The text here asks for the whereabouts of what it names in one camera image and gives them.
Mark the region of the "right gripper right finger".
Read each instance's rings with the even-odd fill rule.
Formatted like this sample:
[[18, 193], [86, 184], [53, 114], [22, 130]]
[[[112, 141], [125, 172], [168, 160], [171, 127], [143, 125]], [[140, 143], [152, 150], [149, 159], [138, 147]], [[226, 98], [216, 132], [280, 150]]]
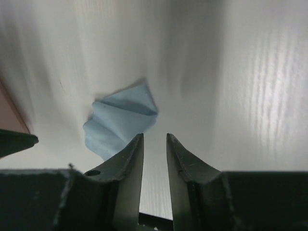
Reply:
[[219, 171], [167, 134], [176, 231], [305, 231], [305, 171]]

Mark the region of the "pink glasses case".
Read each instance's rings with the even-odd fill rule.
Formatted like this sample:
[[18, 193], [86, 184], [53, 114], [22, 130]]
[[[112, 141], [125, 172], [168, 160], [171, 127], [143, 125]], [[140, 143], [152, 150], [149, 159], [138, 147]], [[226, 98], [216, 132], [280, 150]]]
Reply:
[[0, 83], [0, 128], [29, 134], [29, 130], [6, 88]]

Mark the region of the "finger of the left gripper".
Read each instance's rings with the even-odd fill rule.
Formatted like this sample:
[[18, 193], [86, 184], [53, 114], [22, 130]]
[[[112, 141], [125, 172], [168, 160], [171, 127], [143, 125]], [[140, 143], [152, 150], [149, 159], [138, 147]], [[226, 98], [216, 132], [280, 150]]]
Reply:
[[32, 148], [39, 142], [37, 136], [21, 132], [0, 130], [0, 157]]

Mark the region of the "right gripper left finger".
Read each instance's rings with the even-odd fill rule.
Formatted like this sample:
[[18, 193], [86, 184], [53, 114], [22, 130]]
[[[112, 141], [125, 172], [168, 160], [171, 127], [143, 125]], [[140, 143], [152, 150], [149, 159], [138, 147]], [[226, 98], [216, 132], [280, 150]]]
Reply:
[[3, 169], [3, 231], [134, 231], [138, 225], [144, 136], [86, 173]]

